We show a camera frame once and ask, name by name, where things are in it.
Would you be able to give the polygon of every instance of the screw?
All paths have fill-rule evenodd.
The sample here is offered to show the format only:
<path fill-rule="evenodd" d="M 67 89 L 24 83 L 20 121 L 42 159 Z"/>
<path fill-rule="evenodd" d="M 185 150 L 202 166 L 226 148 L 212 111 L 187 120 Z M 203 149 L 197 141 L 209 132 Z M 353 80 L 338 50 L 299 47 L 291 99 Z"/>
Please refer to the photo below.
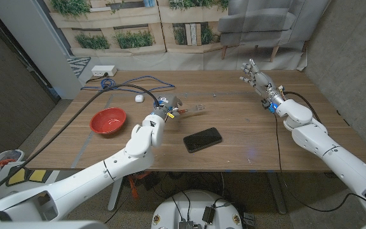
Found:
<path fill-rule="evenodd" d="M 234 221 L 234 223 L 236 223 L 236 224 L 240 223 L 240 217 L 239 217 L 239 216 L 237 216 L 237 215 L 234 215 L 234 216 L 233 216 L 233 221 Z"/>
<path fill-rule="evenodd" d="M 153 223 L 158 224 L 159 222 L 160 222 L 160 216 L 159 215 L 155 215 L 153 217 Z"/>

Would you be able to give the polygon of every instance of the black phone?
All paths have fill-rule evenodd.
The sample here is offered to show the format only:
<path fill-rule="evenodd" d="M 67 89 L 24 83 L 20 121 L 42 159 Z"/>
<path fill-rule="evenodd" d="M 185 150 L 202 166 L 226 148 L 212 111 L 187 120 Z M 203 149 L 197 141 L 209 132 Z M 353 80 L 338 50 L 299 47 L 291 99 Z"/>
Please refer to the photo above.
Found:
<path fill-rule="evenodd" d="M 218 130 L 212 127 L 184 137 L 183 142 L 188 152 L 194 153 L 222 142 L 222 137 Z"/>

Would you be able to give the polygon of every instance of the white power strip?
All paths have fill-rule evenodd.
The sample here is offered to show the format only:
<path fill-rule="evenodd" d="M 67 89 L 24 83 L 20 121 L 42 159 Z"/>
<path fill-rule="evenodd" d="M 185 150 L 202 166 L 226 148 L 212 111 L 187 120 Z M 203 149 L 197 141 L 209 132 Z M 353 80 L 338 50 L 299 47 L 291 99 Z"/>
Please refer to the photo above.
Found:
<path fill-rule="evenodd" d="M 114 76 L 117 69 L 115 66 L 94 66 L 91 71 L 93 76 L 103 76 L 105 73 L 108 73 L 108 76 Z"/>

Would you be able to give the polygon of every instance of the table leg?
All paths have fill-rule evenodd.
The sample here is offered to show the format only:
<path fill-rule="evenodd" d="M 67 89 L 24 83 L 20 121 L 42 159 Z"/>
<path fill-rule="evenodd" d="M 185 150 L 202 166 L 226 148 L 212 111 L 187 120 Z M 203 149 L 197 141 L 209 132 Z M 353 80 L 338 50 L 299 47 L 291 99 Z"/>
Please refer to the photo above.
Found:
<path fill-rule="evenodd" d="M 121 179 L 114 181 L 114 184 L 112 186 L 111 196 L 109 197 L 109 201 L 108 201 L 108 211 L 115 210 L 115 206 L 117 203 L 117 199 L 118 199 L 118 195 L 119 195 L 119 191 L 121 189 L 123 179 L 124 178 L 122 177 Z"/>
<path fill-rule="evenodd" d="M 268 172 L 266 175 L 268 176 L 269 183 L 271 185 L 273 196 L 276 201 L 276 206 L 278 207 L 278 212 L 280 214 L 286 214 L 287 210 L 285 200 L 283 198 L 282 190 L 280 189 L 278 175 L 274 172 Z"/>

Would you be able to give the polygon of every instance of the green plant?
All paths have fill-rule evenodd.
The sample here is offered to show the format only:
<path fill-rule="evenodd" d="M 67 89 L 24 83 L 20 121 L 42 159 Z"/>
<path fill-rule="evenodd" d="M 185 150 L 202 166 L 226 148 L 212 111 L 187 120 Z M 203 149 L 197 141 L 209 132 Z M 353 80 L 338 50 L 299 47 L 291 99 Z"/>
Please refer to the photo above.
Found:
<path fill-rule="evenodd" d="M 115 12 L 117 12 L 118 10 L 122 9 L 122 7 L 124 6 L 125 2 L 124 0 L 122 0 L 121 3 L 117 4 L 117 7 L 115 9 L 112 9 L 111 10 L 111 14 L 115 14 Z"/>
<path fill-rule="evenodd" d="M 201 6 L 210 9 L 212 6 L 219 6 L 222 11 L 228 8 L 229 0 L 169 0 L 172 9 L 186 10 L 190 7 Z"/>
<path fill-rule="evenodd" d="M 219 7 L 222 9 L 223 12 L 226 9 L 228 9 L 228 3 L 229 3 L 229 0 L 220 0 L 219 1 Z"/>
<path fill-rule="evenodd" d="M 86 0 L 51 0 L 50 4 L 53 9 L 67 18 L 69 18 L 69 16 L 78 18 L 81 15 L 87 17 L 87 13 L 90 12 L 91 8 Z"/>
<path fill-rule="evenodd" d="M 138 33 L 131 33 L 130 31 L 126 33 L 119 32 L 112 38 L 120 48 L 139 48 L 153 44 L 153 37 L 149 31 L 139 31 Z"/>
<path fill-rule="evenodd" d="M 87 36 L 86 34 L 80 33 L 76 35 L 76 41 L 81 45 L 82 48 L 92 48 L 94 50 L 98 49 L 108 49 L 111 44 L 108 43 L 105 36 Z"/>
<path fill-rule="evenodd" d="M 219 42 L 220 36 L 213 33 L 209 25 L 201 26 L 201 44 L 208 45 L 210 43 Z"/>
<path fill-rule="evenodd" d="M 186 10 L 190 7 L 195 7 L 195 0 L 169 0 L 170 7 L 174 10 Z"/>
<path fill-rule="evenodd" d="M 186 28 L 183 25 L 173 27 L 173 34 L 178 45 L 187 45 Z"/>

